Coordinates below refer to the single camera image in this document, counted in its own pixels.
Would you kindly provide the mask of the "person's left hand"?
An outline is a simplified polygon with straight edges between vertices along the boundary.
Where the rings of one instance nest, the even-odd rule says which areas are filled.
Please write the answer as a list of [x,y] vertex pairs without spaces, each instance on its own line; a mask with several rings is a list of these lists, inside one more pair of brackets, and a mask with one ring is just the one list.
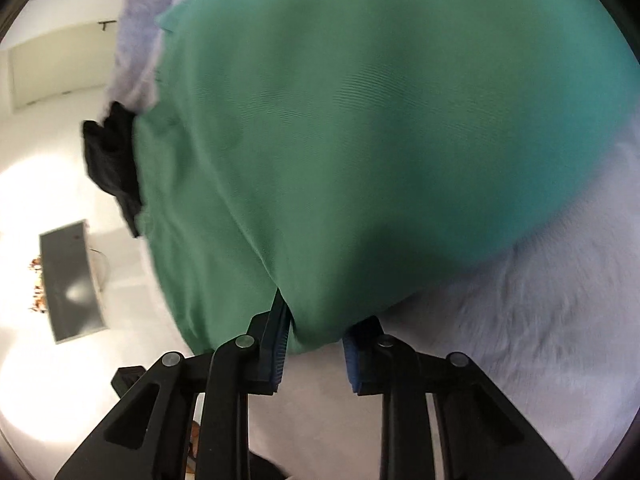
[[191,424],[188,455],[186,456],[186,474],[193,476],[198,457],[198,440],[200,440],[200,424],[195,420]]

